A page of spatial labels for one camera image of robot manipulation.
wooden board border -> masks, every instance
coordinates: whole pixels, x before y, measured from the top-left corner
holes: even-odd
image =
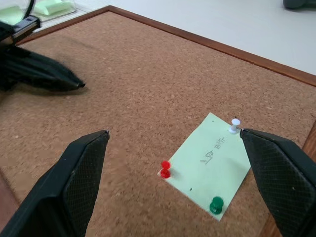
[[[114,6],[106,6],[104,8],[101,8],[99,10],[87,13],[85,15],[79,16],[77,18],[71,19],[69,21],[60,23],[58,25],[52,26],[50,28],[44,29],[40,32],[37,32],[35,34],[32,34],[31,36],[29,36],[28,38],[22,40],[21,42],[19,42],[19,44],[23,44],[26,42],[29,42],[31,40],[35,40],[39,37],[48,35],[50,33],[53,33],[55,31],[61,30],[63,28],[69,27],[71,25],[77,24],[81,21],[85,21],[89,18],[92,18],[94,16],[103,14],[105,12],[113,12],[116,13],[118,15],[127,17],[129,19],[138,21],[140,23],[146,24],[148,26],[160,29],[162,31],[171,33],[173,35],[182,37],[184,39],[193,41],[195,43],[204,45],[208,48],[212,48],[215,49],[217,51],[223,52],[225,54],[228,54],[230,56],[236,57],[238,59],[244,60],[246,62],[255,64],[257,66],[263,67],[265,69],[271,70],[273,72],[288,76],[290,78],[293,78],[295,80],[301,81],[303,83],[312,85],[312,86],[316,86],[316,76],[297,70],[295,68],[286,66],[286,65],[282,65],[280,63],[274,62],[272,60],[245,52],[243,50],[216,42],[214,40],[211,39],[207,39],[205,37],[202,36],[198,36],[195,35],[193,33],[181,30],[179,28],[149,19],[147,17],[114,7]],[[316,162],[316,122],[314,123],[306,141],[305,144],[303,146],[303,150],[304,152],[312,159]],[[0,183],[5,184],[4,178],[3,176],[0,174]],[[18,202],[16,201],[16,198],[13,195],[13,192],[10,190],[10,188],[8,187],[7,184],[0,186],[1,189],[1,195],[3,195],[3,198],[1,199],[0,206],[3,207],[3,212],[2,214],[7,215],[7,216],[2,216],[3,219],[9,219],[10,216],[8,215],[12,215],[12,210],[16,210],[16,206],[18,205]],[[271,215],[269,215],[268,220],[266,221],[263,229],[261,230],[260,234],[258,235],[258,237],[281,237],[280,232],[277,229],[277,226],[274,222],[274,219]]]
[[[195,43],[201,44],[201,45],[206,46],[208,48],[215,49],[217,51],[223,52],[223,53],[228,54],[230,56],[233,56],[235,58],[241,59],[243,61],[257,65],[259,67],[268,69],[270,71],[285,75],[287,77],[293,78],[293,79],[301,81],[303,83],[306,83],[306,84],[309,84],[312,86],[316,86],[316,76],[315,75],[300,71],[298,69],[283,65],[281,63],[274,62],[272,60],[254,55],[252,53],[248,53],[246,51],[228,46],[226,44],[223,44],[223,43],[220,43],[220,42],[217,42],[217,41],[214,41],[214,40],[211,40],[211,39],[208,39],[208,38],[205,38],[205,37],[202,37],[202,36],[199,36],[199,35],[184,31],[184,30],[181,30],[179,28],[164,24],[164,23],[159,22],[159,21],[155,21],[153,19],[141,16],[141,15],[135,14],[133,12],[126,11],[126,10],[123,10],[121,8],[111,6],[111,5],[106,6],[104,8],[101,8],[99,10],[87,13],[85,15],[76,17],[76,18],[71,19],[69,21],[65,21],[65,22],[60,23],[58,25],[49,27],[49,28],[44,29],[42,31],[39,31],[35,34],[32,34],[28,38],[25,38],[24,40],[20,41],[18,44],[26,43],[28,41],[37,39],[39,37],[45,36],[45,35],[50,34],[52,32],[61,30],[63,28],[69,27],[69,26],[74,25],[74,24],[77,24],[81,21],[85,21],[89,18],[103,14],[103,13],[108,12],[108,11],[116,13],[116,14],[121,15],[121,16],[124,16],[124,17],[129,18],[129,19],[132,19],[134,21],[138,21],[138,22],[143,23],[145,25],[157,28],[159,30],[171,33],[171,34],[176,35],[178,37],[193,41]]]

sticky note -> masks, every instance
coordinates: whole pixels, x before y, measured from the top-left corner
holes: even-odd
[[[50,16],[56,12],[64,11],[73,6],[71,1],[42,0],[35,4],[34,12]]]
[[[229,127],[210,113],[169,160],[165,179],[218,221],[250,169],[243,141]],[[214,197],[224,201],[219,214],[210,211]]]
[[[11,6],[4,9],[0,9],[0,21],[9,25],[14,25],[21,21],[23,18],[23,12],[19,6]]]

cork surface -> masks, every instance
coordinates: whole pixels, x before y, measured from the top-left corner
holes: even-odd
[[[316,88],[114,13],[23,47],[86,88],[1,92],[1,171],[22,201],[71,141],[110,130],[88,237],[256,236],[268,210],[251,171],[217,222],[157,176],[160,162],[209,112],[299,146],[316,118]]]

